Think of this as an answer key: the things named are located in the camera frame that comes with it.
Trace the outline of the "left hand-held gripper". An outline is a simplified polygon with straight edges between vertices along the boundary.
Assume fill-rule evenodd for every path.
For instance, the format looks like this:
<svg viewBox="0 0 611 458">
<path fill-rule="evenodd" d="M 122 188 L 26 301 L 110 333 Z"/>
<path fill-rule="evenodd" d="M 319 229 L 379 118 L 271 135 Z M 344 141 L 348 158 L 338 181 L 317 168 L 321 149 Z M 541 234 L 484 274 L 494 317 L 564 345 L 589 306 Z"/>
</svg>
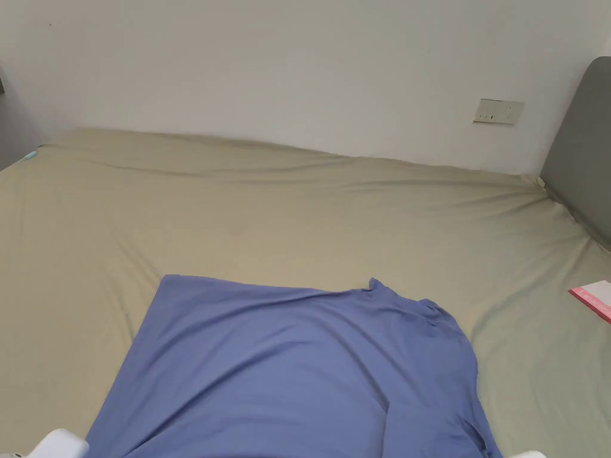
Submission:
<svg viewBox="0 0 611 458">
<path fill-rule="evenodd" d="M 1 453 L 1 457 L 28 458 L 79 458 L 85 457 L 90 445 L 65 429 L 56 429 L 47 434 L 29 454 Z"/>
</svg>

